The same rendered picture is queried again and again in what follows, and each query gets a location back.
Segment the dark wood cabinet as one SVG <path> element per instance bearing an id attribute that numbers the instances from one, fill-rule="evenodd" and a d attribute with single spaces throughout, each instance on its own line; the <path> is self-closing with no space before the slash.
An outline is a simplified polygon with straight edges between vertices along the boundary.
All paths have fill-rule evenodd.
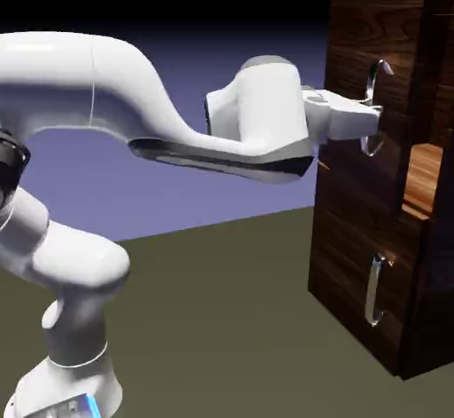
<path id="1" fill-rule="evenodd" d="M 410 378 L 454 362 L 454 0 L 425 0 L 411 86 L 414 115 L 403 196 L 388 212 L 427 217 L 411 317 Z"/>

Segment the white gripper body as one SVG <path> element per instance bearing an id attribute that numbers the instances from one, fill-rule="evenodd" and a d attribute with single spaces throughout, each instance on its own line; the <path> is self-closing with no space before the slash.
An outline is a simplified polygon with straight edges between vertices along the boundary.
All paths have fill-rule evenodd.
<path id="1" fill-rule="evenodd" d="M 377 133 L 380 109 L 331 91 L 325 91 L 325 99 L 331 109 L 327 131 L 329 140 L 360 139 Z"/>

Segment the dark wood cabinet door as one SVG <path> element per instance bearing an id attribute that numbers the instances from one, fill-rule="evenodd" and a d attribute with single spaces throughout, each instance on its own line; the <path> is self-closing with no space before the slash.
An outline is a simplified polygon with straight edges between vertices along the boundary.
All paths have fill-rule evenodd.
<path id="1" fill-rule="evenodd" d="M 392 375 L 406 366 L 415 308 L 418 264 L 427 217 L 402 210 L 391 215 L 349 191 L 324 164 L 317 171 L 309 262 L 309 291 Z M 364 319 L 372 255 L 394 262 L 380 275 L 377 306 L 387 309 L 377 327 Z"/>
<path id="2" fill-rule="evenodd" d="M 325 88 L 363 99 L 374 62 L 384 59 L 392 75 L 380 71 L 373 102 L 381 105 L 381 149 L 372 157 L 357 141 L 331 141 L 321 161 L 341 174 L 356 192 L 388 212 L 403 196 L 414 115 L 411 86 L 425 0 L 332 0 L 325 65 Z"/>

